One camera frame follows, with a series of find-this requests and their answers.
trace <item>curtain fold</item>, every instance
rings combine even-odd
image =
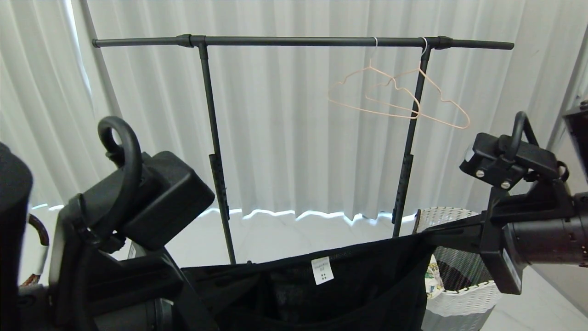
[[[44,31],[52,31],[51,38],[62,38],[64,44],[58,48],[47,42],[43,49],[56,52],[51,57],[39,52],[38,43],[12,38],[14,47],[0,44],[3,65],[26,66],[33,56],[52,59],[38,68],[39,75],[48,73],[43,75],[55,82],[52,89],[63,86],[51,90],[51,95],[63,97],[50,110],[42,104],[53,102],[53,97],[41,92],[35,105],[23,105],[33,98],[22,91],[41,85],[40,78],[33,75],[18,82],[24,78],[15,72],[3,78],[3,86],[12,86],[2,89],[3,107],[10,102],[30,115],[3,111],[9,122],[3,120],[2,141],[22,145],[22,150],[27,139],[34,140],[36,150],[27,153],[42,155],[38,163],[46,167],[39,166],[34,173],[43,178],[41,190],[55,201],[65,201],[111,171],[94,133],[97,121],[110,114],[130,123],[145,151],[173,151],[213,185],[208,161],[212,139],[198,51],[173,46],[95,49],[90,42],[94,36],[447,35],[514,42],[512,51],[432,52],[427,74],[441,86],[443,98],[468,111],[472,124],[457,130],[427,118],[418,120],[407,215],[429,206],[484,209],[489,188],[458,166],[477,133],[510,133],[517,111],[527,111],[539,142],[547,143],[588,25],[585,1],[73,1],[86,88],[83,74],[72,65],[77,63],[75,38],[66,23],[64,3],[25,3],[18,6],[46,6],[51,7],[47,15],[59,13],[50,20],[45,11],[36,10],[34,17]],[[2,6],[12,11],[16,7],[5,2]],[[3,16],[9,12],[2,11]],[[20,33],[28,29],[13,18],[2,24]],[[420,52],[384,47],[375,53],[374,48],[358,47],[209,47],[229,206],[242,208],[243,214],[258,208],[296,214],[344,211],[350,219],[358,213],[375,219],[380,211],[392,211],[409,121],[329,103],[327,90],[366,66],[372,54],[375,67],[394,74],[416,68]],[[60,67],[67,64],[67,70]],[[399,86],[413,91],[416,78],[399,78]],[[62,81],[70,85],[65,87]],[[355,75],[334,95],[362,108],[408,115],[363,98],[369,87],[382,81],[374,72]],[[390,86],[373,95],[412,106],[410,97]],[[427,83],[421,103],[427,115],[465,123],[452,105],[439,102],[439,94]],[[32,116],[37,112],[52,118],[53,129],[35,124]],[[16,123],[30,135],[13,132]]]

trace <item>white tile floor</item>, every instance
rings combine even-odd
[[[39,210],[35,215],[44,221],[50,233],[54,232],[57,212]],[[307,216],[297,221],[292,214],[256,214],[243,220],[240,214],[233,214],[230,223],[238,262],[276,260],[381,240],[392,234],[388,219],[360,219],[350,226],[342,217],[324,219]],[[412,224],[404,224],[401,234],[409,234],[412,228]],[[30,230],[27,228],[25,235],[21,267],[23,280],[34,268],[39,253],[38,237],[34,230]],[[167,248],[182,267],[229,262],[220,217],[216,212],[196,219]],[[123,259],[127,252],[128,248],[122,249],[116,257]],[[45,266],[42,283],[46,283],[48,267],[49,263]],[[523,274],[523,294],[504,295],[482,329],[498,330],[586,331],[588,319],[532,268],[527,267]]]

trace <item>wicker basket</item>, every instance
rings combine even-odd
[[[419,210],[414,233],[477,213],[452,207]],[[501,297],[478,254],[438,247],[434,252],[444,291],[427,302],[423,331],[480,330]]]

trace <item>clothes rack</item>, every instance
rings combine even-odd
[[[377,38],[378,47],[418,47],[423,52],[420,57],[420,69],[427,71],[427,65],[433,49],[447,48],[483,48],[483,49],[513,49],[514,43],[499,41],[478,41],[478,40],[460,40],[445,36],[424,37],[423,38]],[[150,45],[177,45],[182,47],[198,47],[202,65],[202,74],[204,79],[204,89],[206,93],[206,102],[208,105],[208,115],[211,123],[212,143],[214,153],[209,155],[212,176],[215,184],[216,196],[219,203],[220,217],[222,227],[225,233],[225,241],[229,260],[235,264],[235,250],[230,235],[229,228],[229,204],[226,198],[225,176],[223,173],[221,146],[219,143],[218,127],[216,123],[215,103],[212,93],[211,70],[208,63],[208,46],[297,46],[297,47],[374,47],[374,37],[364,38],[340,38],[340,37],[210,37],[204,35],[183,34],[176,37],[163,38],[124,38],[124,39],[95,39],[92,44],[96,48],[100,47],[120,47],[120,46],[150,46]],[[415,97],[420,102],[423,94],[425,77],[419,73],[415,88]],[[418,111],[416,102],[413,103],[414,111]],[[408,133],[406,134],[406,144],[402,158],[402,168],[398,181],[398,190],[396,201],[393,209],[392,223],[394,224],[393,237],[400,234],[400,225],[406,193],[410,180],[410,171],[412,169],[413,155],[411,154],[412,143],[415,136],[417,118],[411,119]]]

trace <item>wire hanger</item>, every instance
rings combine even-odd
[[[423,38],[425,40],[425,48],[424,48],[423,52],[421,53],[421,56],[422,56],[426,52],[427,47],[429,46],[429,44],[427,42],[427,38],[425,38],[425,37],[421,37],[421,38]],[[418,71],[421,75],[423,75],[423,77],[425,77],[425,79],[427,79],[431,84],[433,84],[433,86],[439,92],[439,99],[441,100],[441,102],[449,102],[449,103],[453,104],[455,107],[457,107],[457,109],[459,109],[466,116],[467,124],[464,127],[460,127],[458,125],[455,125],[455,124],[451,124],[451,123],[442,121],[442,120],[440,120],[438,118],[435,118],[435,117],[432,117],[432,116],[429,116],[429,115],[426,115],[426,114],[422,114],[422,112],[420,112],[420,105],[419,105],[419,114],[420,114],[420,116],[426,117],[426,118],[430,118],[433,121],[437,121],[439,123],[449,125],[450,127],[454,127],[454,128],[458,128],[458,129],[468,128],[470,126],[470,117],[468,116],[467,112],[465,110],[463,110],[463,108],[460,105],[458,105],[455,101],[443,99],[441,88],[439,88],[439,86],[437,86],[437,84],[435,84],[435,82],[433,82],[433,80],[431,78],[429,78],[429,76],[427,76],[427,74],[425,74],[425,72],[420,69],[420,66],[418,66],[416,69],[405,71],[405,72],[403,72],[401,74],[398,74],[398,75],[396,75],[394,77],[390,77],[390,79],[386,83],[378,83],[378,84],[375,84],[375,85],[371,86],[370,88],[367,89],[367,91],[365,93],[366,99],[371,100],[371,101],[375,101],[375,102],[377,102],[379,104],[389,105],[389,106],[392,106],[392,107],[396,107],[396,106],[391,105],[391,104],[389,104],[387,102],[383,102],[383,101],[379,101],[379,100],[376,100],[374,98],[371,98],[371,97],[368,96],[368,93],[370,93],[371,90],[373,90],[374,88],[376,88],[378,86],[384,86],[384,87],[385,86],[388,86],[390,84],[390,82],[392,82],[392,81],[394,82],[394,88],[398,90],[398,87],[396,87],[396,78],[401,77],[401,76],[404,76],[404,75],[407,75],[407,74],[411,74],[411,73],[413,73],[415,71]]]
[[[392,76],[390,76],[389,74],[387,74],[387,73],[385,73],[385,72],[383,72],[383,71],[381,71],[381,70],[379,70],[379,69],[376,69],[376,68],[374,68],[374,67],[372,66],[372,59],[373,59],[373,56],[374,56],[374,54],[376,53],[376,50],[377,50],[377,38],[376,38],[376,37],[373,37],[373,38],[376,40],[376,46],[375,46],[375,48],[373,49],[372,55],[370,56],[370,59],[369,59],[369,65],[368,65],[367,67],[365,67],[365,68],[362,68],[362,69],[360,69],[360,70],[353,71],[351,74],[349,74],[349,75],[345,76],[345,78],[344,78],[342,81],[340,81],[340,82],[336,82],[336,83],[334,83],[333,85],[331,85],[331,87],[329,88],[329,91],[327,92],[327,98],[328,98],[328,100],[329,100],[330,102],[334,103],[334,104],[337,104],[337,105],[341,105],[341,106],[348,107],[348,108],[355,109],[355,110],[359,110],[359,111],[371,112],[372,114],[377,114],[377,115],[384,115],[384,116],[390,116],[390,117],[410,118],[410,119],[417,118],[417,117],[419,116],[419,114],[420,114],[420,102],[419,102],[419,100],[417,100],[417,98],[415,97],[415,95],[414,95],[414,94],[412,94],[412,92],[410,92],[409,90],[407,90],[407,89],[405,89],[405,88],[403,88],[403,87],[401,87],[401,88],[398,88],[398,86],[396,86],[396,79],[395,79],[394,77],[392,77]],[[334,100],[334,99],[331,97],[331,92],[333,91],[333,89],[334,89],[334,88],[335,88],[337,85],[343,85],[343,84],[345,84],[345,82],[347,82],[347,79],[348,79],[349,77],[351,77],[351,76],[353,76],[353,75],[356,75],[356,74],[358,74],[358,73],[360,73],[360,72],[366,71],[366,70],[372,70],[372,71],[375,71],[375,72],[377,72],[377,73],[379,73],[379,74],[381,74],[381,75],[384,75],[384,76],[388,77],[388,78],[389,78],[389,80],[388,80],[388,83],[387,83],[387,85],[388,85],[388,84],[390,84],[390,82],[391,82],[391,81],[394,81],[394,88],[395,88],[396,90],[398,90],[398,91],[405,91],[405,92],[407,92],[407,93],[408,93],[408,94],[409,94],[409,95],[410,95],[410,96],[413,98],[413,100],[415,101],[415,103],[416,103],[416,105],[417,105],[417,108],[419,109],[419,111],[414,111],[414,110],[412,110],[412,109],[410,109],[410,108],[405,108],[405,107],[401,107],[401,106],[398,106],[398,105],[393,105],[393,104],[386,104],[386,105],[388,105],[388,106],[390,106],[390,107],[395,107],[395,108],[399,108],[399,109],[402,109],[402,110],[408,110],[408,111],[410,111],[410,112],[414,113],[415,115],[414,115],[414,116],[404,116],[404,115],[396,115],[396,114],[385,114],[385,113],[383,113],[383,112],[377,112],[377,111],[367,110],[367,109],[363,109],[363,108],[355,107],[355,106],[352,106],[352,105],[349,105],[349,104],[344,104],[344,103],[342,103],[342,102],[339,102],[339,101],[336,101],[336,100]]]

